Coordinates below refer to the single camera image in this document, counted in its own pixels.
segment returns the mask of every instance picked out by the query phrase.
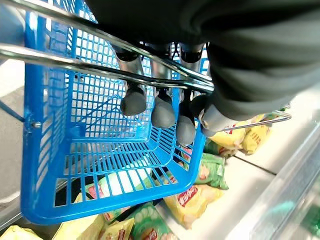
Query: blue plastic basket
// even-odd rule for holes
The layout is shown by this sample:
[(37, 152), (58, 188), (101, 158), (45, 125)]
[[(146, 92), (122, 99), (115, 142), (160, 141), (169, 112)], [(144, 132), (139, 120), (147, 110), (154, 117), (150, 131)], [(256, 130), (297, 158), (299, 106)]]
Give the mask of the blue plastic basket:
[[(81, 0), (49, 3), (95, 21)], [(103, 39), (32, 12), (26, 14), (25, 45), (118, 68), (110, 45)], [(149, 59), (145, 58), (142, 65), (150, 76)], [(208, 61), (203, 59), (201, 72), (205, 74), (207, 68)], [(190, 161), (184, 160), (180, 152), (188, 153), (176, 143), (175, 126), (160, 129), (151, 125), (152, 88), (147, 88), (146, 111), (136, 116), (121, 114), (124, 95), (121, 80), (25, 65), (21, 211), (28, 220), (36, 224), (69, 221), (180, 193), (193, 184), (205, 142), (200, 128), (194, 145), (189, 146), (193, 149)], [(173, 106), (177, 116), (177, 89), (173, 90)], [(32, 127), (35, 122), (41, 127)], [(164, 184), (161, 175), (168, 179), (165, 172), (170, 172), (177, 183)], [(116, 183), (110, 182), (111, 173)], [(109, 196), (99, 197), (97, 193), (97, 199), (86, 200), (85, 185), (94, 183), (98, 189), (102, 177), (108, 182)], [(143, 183), (144, 177), (151, 186)], [(160, 184), (156, 186), (151, 177)], [(142, 189), (136, 189), (134, 182), (142, 184)], [(65, 186), (66, 195), (62, 203), (56, 199), (56, 189), (61, 186)], [(82, 192), (84, 201), (73, 203), (77, 191)]]

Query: shopping cart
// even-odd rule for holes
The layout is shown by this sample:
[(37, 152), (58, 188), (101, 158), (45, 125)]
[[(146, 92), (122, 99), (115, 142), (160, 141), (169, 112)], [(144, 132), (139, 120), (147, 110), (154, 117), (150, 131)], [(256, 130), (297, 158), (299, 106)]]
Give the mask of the shopping cart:
[[(208, 60), (202, 61), (202, 74), (193, 72), (143, 46), (105, 33), (81, 0), (0, 3), (27, 11), (27, 48), (0, 44), (0, 58), (27, 63), (24, 117), (3, 102), (0, 107), (24, 122), (21, 211), (28, 220), (36, 224), (69, 221), (180, 193), (193, 184), (205, 142), (200, 124), (194, 144), (188, 146), (191, 153), (176, 143), (175, 125), (169, 129), (152, 127), (151, 86), (174, 88), (177, 115), (177, 88), (213, 91), (211, 78), (202, 75)], [(110, 43), (144, 56), (145, 76), (119, 70)], [(150, 77), (149, 59), (173, 70), (173, 80)], [(188, 79), (178, 79), (179, 74)], [(123, 80), (148, 85), (146, 111), (135, 116), (121, 114)], [(274, 114), (279, 117), (242, 127), (290, 118), (286, 113)], [(190, 160), (182, 158), (181, 152)], [(101, 178), (108, 186), (104, 196), (99, 193)], [(73, 203), (76, 182), (83, 202)], [(97, 199), (86, 198), (88, 183), (94, 184)], [(65, 202), (57, 203), (56, 190), (62, 187), (66, 189)]]

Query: potato chip packaging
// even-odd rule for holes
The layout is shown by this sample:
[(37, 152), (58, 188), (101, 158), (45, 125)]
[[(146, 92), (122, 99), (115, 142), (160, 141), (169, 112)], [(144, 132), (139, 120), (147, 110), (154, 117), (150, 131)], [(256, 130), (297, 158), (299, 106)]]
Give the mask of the potato chip packaging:
[[(170, 174), (168, 177), (172, 183), (177, 181)], [(162, 180), (164, 183), (168, 182), (164, 177)], [(220, 189), (208, 185), (193, 185), (188, 190), (164, 197), (163, 200), (177, 221), (186, 229), (191, 229), (192, 223), (205, 212), (208, 203), (219, 199), (222, 195), (223, 191)]]
[(238, 149), (227, 149), (224, 146), (216, 144), (214, 141), (207, 138), (205, 140), (203, 152), (206, 154), (213, 154), (221, 157), (232, 157), (237, 153)]
[[(268, 114), (262, 113), (262, 114), (259, 114), (259, 115), (257, 115), (257, 116), (254, 116), (253, 118), (251, 118), (251, 119), (249, 120), (249, 123), (254, 124), (254, 123), (261, 122), (262, 120), (265, 119), (265, 117), (266, 117), (267, 115), (268, 115)], [(251, 129), (251, 127), (247, 127), (247, 128), (245, 129), (245, 133), (249, 132), (250, 129)]]
[(131, 232), (133, 240), (178, 239), (150, 202), (139, 207), (127, 219), (131, 218), (134, 218), (134, 226)]
[(129, 218), (111, 225), (105, 224), (100, 231), (98, 240), (128, 240), (134, 223), (135, 219)]
[[(146, 172), (143, 169), (138, 169), (137, 170), (138, 174), (143, 180), (144, 185), (149, 188), (151, 187), (151, 183), (149, 178), (147, 177)], [(142, 190), (143, 185), (140, 183), (139, 176), (136, 171), (129, 170), (128, 173), (130, 175), (130, 178), (134, 184), (135, 190)], [(133, 192), (132, 185), (130, 183), (129, 177), (125, 171), (119, 171), (118, 172), (119, 177), (121, 179), (121, 184), (123, 189), (125, 190), (126, 193), (128, 192)], [(121, 187), (120, 183), (118, 180), (118, 177), (115, 173), (111, 173), (108, 175), (109, 183), (110, 183), (110, 189), (112, 191), (113, 195), (121, 194)], [(108, 182), (106, 177), (101, 178), (98, 183), (98, 192), (99, 192), (99, 197), (104, 198), (104, 197), (109, 197), (110, 196), (110, 190), (108, 186)], [(96, 191), (96, 185), (94, 183), (88, 184), (85, 186), (85, 192), (88, 193), (93, 199), (97, 199), (97, 191)], [(103, 214), (105, 221), (110, 224), (112, 223), (120, 214), (128, 210), (130, 206), (127, 207), (122, 207), (119, 209), (111, 210), (109, 212), (105, 212)]]
[[(79, 193), (74, 202), (80, 203), (82, 200), (82, 193)], [(97, 239), (104, 224), (105, 220), (101, 214), (66, 221), (60, 225), (52, 240)]]
[(225, 158), (203, 153), (195, 184), (209, 184), (215, 188), (228, 190), (224, 175)]
[[(247, 125), (248, 123), (248, 121), (240, 121), (236, 124), (226, 126), (225, 128), (240, 127)], [(245, 135), (246, 129), (239, 128), (227, 131), (219, 131), (209, 138), (216, 144), (225, 147), (226, 149), (235, 150), (241, 148), (241, 142), (244, 140)]]
[(29, 228), (22, 228), (17, 225), (10, 226), (2, 236), (0, 240), (42, 240), (38, 237), (34, 231)]
[(254, 126), (246, 134), (242, 147), (248, 155), (253, 154), (257, 148), (267, 139), (270, 127), (266, 125)]

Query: screw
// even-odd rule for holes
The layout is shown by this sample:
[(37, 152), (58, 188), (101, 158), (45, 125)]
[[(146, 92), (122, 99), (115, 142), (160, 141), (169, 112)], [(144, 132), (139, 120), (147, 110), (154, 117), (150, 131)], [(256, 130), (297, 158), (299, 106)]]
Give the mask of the screw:
[(31, 125), (32, 125), (32, 127), (39, 129), (39, 128), (41, 128), (42, 124), (39, 121), (35, 121)]

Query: metal handle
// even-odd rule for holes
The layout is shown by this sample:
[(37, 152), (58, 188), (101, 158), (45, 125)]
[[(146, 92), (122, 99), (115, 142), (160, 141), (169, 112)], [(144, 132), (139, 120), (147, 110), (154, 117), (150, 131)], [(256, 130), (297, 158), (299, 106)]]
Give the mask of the metal handle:
[(192, 79), (170, 80), (148, 77), (111, 67), (83, 62), (74, 58), (62, 57), (50, 53), (37, 51), (27, 47), (0, 43), (0, 58), (22, 60), (26, 63), (59, 67), (75, 72), (89, 73), (112, 79), (131, 81), (137, 84), (145, 84), (154, 87), (193, 89), (199, 92), (211, 93), (213, 87), (198, 84)]
[(118, 46), (130, 52), (135, 52), (158, 63), (165, 65), (167, 68), (185, 76), (194, 79), (198, 84), (203, 84), (213, 88), (212, 79), (209, 76), (202, 75), (201, 73), (183, 67), (178, 62), (171, 59), (163, 59), (152, 54), (152, 49), (143, 45), (136, 46), (132, 43), (124, 41), (116, 36), (104, 32), (100, 29), (99, 25), (87, 19), (76, 16), (72, 13), (61, 10), (58, 7), (52, 6), (40, 0), (0, 0), (0, 3), (8, 4), (19, 9), (26, 11), (37, 12), (43, 17), (48, 17), (59, 23), (70, 25), (74, 28), (93, 34), (101, 39), (110, 42), (112, 45)]
[(283, 111), (273, 111), (273, 112), (271, 112), (271, 115), (277, 116), (277, 118), (272, 119), (272, 120), (265, 120), (265, 121), (250, 123), (250, 124), (246, 124), (246, 125), (242, 125), (242, 126), (228, 127), (228, 128), (222, 129), (218, 132), (230, 131), (230, 130), (235, 130), (235, 129), (243, 129), (243, 128), (252, 128), (255, 126), (260, 126), (260, 125), (265, 125), (265, 124), (280, 123), (280, 122), (287, 121), (292, 118), (291, 114), (283, 112)]

